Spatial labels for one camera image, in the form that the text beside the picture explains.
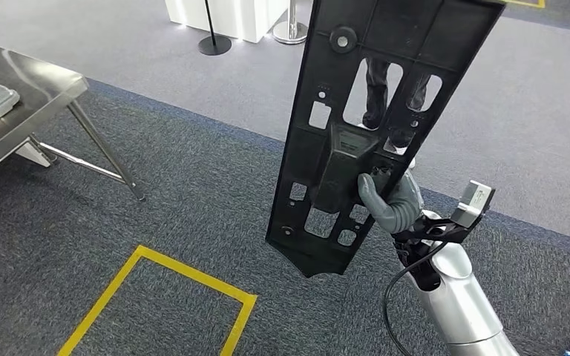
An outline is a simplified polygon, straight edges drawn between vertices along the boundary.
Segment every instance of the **stainless steel table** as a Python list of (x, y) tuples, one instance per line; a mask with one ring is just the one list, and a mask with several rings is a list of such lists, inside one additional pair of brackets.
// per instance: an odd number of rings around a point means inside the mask
[[(0, 85), (16, 90), (20, 101), (0, 119), (0, 162), (16, 152), (44, 166), (56, 156), (126, 184), (139, 200), (145, 198), (130, 173), (123, 167), (76, 101), (88, 89), (84, 76), (22, 54), (0, 48)], [(40, 142), (33, 132), (43, 122), (68, 108), (92, 138), (117, 173), (97, 167)]]

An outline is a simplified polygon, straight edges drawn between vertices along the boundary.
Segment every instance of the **white display stand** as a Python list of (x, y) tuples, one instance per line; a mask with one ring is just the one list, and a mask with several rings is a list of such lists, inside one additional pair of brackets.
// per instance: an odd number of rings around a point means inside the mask
[[(172, 22), (209, 30), (204, 0), (165, 0)], [(289, 6), (289, 0), (209, 0), (213, 31), (258, 43)]]

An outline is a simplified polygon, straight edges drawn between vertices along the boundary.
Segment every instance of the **black plastic part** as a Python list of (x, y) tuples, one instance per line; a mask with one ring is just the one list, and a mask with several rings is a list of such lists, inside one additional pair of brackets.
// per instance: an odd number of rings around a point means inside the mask
[[(394, 242), (396, 253), (403, 266), (408, 267), (416, 261), (425, 257), (430, 251), (431, 246), (420, 241), (415, 242)], [(414, 278), (414, 282), (422, 291), (433, 291), (440, 286), (440, 275), (431, 265), (431, 260), (425, 261), (410, 271)]]
[[(504, 7), (494, 0), (314, 1), (266, 236), (305, 276), (344, 273), (374, 223), (370, 216), (363, 225), (350, 218), (354, 204), (361, 203), (358, 174), (387, 172), (386, 184), (378, 187), (383, 197), (389, 195)], [(350, 31), (357, 38), (355, 47), (336, 50), (338, 38), (351, 36)], [(367, 57), (396, 63), (403, 70), (376, 131), (343, 119), (359, 65)], [(426, 111), (409, 109), (411, 88), (429, 75), (442, 80), (438, 95)], [(331, 108), (325, 129), (309, 125), (314, 101)], [(390, 129), (413, 134), (403, 156), (383, 149)], [(292, 204), (289, 193), (294, 182), (305, 185), (307, 194)], [(339, 213), (328, 238), (305, 231), (311, 207)], [(351, 245), (338, 242), (342, 230), (356, 233)]]
[(449, 219), (431, 220), (420, 217), (415, 221), (413, 231), (403, 231), (392, 235), (399, 242), (411, 240), (432, 240), (444, 243), (463, 243), (473, 231), (473, 227), (465, 228)]

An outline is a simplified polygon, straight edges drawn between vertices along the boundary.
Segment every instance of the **yellow floor tape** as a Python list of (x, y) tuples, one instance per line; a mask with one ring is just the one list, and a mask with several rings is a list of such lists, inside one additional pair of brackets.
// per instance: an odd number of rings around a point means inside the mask
[(538, 0), (538, 2), (525, 2), (525, 1), (517, 1), (517, 0), (504, 0), (510, 4), (517, 4), (529, 7), (538, 7), (540, 9), (545, 8), (545, 0)]
[(123, 280), (128, 276), (134, 265), (137, 264), (141, 257), (147, 258), (153, 262), (163, 265), (169, 269), (172, 269), (184, 276), (195, 280), (196, 282), (202, 283), (205, 286), (211, 287), (221, 293), (224, 293), (230, 297), (239, 300), (242, 303), (241, 310), (237, 316), (235, 324), (232, 326), (229, 336), (226, 338), (226, 342), (220, 352), (222, 356), (232, 355), (237, 342), (241, 337), (243, 328), (246, 326), (246, 322), (250, 317), (250, 312), (255, 306), (257, 296), (254, 294), (246, 293), (241, 289), (231, 286), (230, 284), (223, 282), (213, 276), (198, 271), (195, 268), (189, 267), (184, 263), (174, 260), (173, 258), (167, 257), (164, 254), (151, 250), (145, 246), (139, 245), (134, 253), (125, 261), (123, 267), (119, 270), (115, 278), (110, 282), (106, 290), (102, 293), (99, 299), (93, 305), (93, 308), (86, 314), (82, 322), (77, 326), (73, 334), (68, 338), (67, 342), (62, 346), (58, 352), (58, 356), (70, 355), (77, 343), (84, 337), (88, 328), (91, 327), (97, 316), (102, 312), (102, 310), (108, 304), (108, 301), (117, 292)]

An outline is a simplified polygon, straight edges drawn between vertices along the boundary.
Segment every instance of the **carpet floor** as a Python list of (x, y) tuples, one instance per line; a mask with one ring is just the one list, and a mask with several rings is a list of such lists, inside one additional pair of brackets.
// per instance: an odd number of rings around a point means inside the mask
[[(0, 355), (56, 354), (138, 245), (258, 295), (236, 355), (398, 355), (379, 308), (399, 270), (387, 235), (374, 228), (344, 276), (310, 279), (264, 242), (282, 142), (91, 84), (82, 106), (148, 199), (63, 160), (0, 164)], [(38, 135), (106, 165), (66, 112)], [(453, 207), (423, 194), (431, 210)], [(522, 355), (570, 349), (570, 237), (493, 211), (465, 247)], [(239, 311), (140, 261), (73, 355), (216, 355)], [(405, 281), (390, 315), (415, 355), (446, 355)]]
[[(296, 3), (308, 23), (312, 1)], [(205, 57), (206, 36), (171, 23), (165, 1), (0, 0), (0, 47), (284, 141), (304, 46), (266, 36)], [(424, 186), (455, 197), (487, 182), (496, 210), (570, 236), (570, 0), (508, 3), (416, 160)]]

